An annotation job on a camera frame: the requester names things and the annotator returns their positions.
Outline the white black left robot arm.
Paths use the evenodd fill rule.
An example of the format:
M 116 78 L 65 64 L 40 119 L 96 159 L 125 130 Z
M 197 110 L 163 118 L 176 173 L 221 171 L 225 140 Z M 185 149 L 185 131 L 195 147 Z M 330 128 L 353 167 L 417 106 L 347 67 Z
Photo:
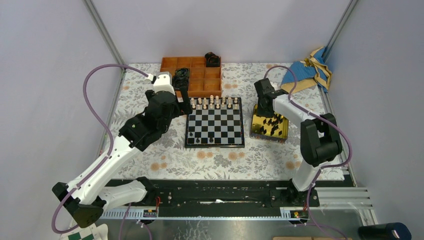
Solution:
M 169 91 L 147 90 L 148 105 L 142 113 L 129 118 L 112 140 L 107 152 L 100 155 L 89 168 L 74 180 L 57 182 L 53 194 L 60 201 L 53 216 L 65 208 L 77 227 L 87 228 L 101 215 L 116 207 L 140 202 L 144 206 L 155 200 L 155 187 L 146 177 L 130 183 L 107 187 L 117 171 L 138 152 L 158 141 L 174 118 L 193 112 L 188 89 L 180 88 L 183 101 Z

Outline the gold tin of black pieces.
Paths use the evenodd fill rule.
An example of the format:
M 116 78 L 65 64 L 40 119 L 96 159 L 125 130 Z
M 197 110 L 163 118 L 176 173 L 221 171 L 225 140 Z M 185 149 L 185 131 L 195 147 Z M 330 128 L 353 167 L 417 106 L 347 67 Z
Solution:
M 253 139 L 284 143 L 288 138 L 289 120 L 279 113 L 273 117 L 257 115 L 258 105 L 255 104 L 250 125 L 250 137 Z

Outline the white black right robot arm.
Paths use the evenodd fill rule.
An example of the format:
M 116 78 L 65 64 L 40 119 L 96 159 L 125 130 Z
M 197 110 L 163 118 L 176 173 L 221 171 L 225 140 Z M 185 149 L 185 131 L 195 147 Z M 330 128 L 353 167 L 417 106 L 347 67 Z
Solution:
M 290 180 L 286 193 L 287 201 L 299 206 L 307 199 L 306 191 L 314 185 L 320 168 L 333 161 L 343 150 L 337 123 L 332 114 L 318 115 L 289 98 L 285 90 L 276 90 L 268 78 L 256 81 L 254 87 L 258 97 L 258 117 L 271 118 L 274 114 L 281 114 L 300 129 L 303 162 Z

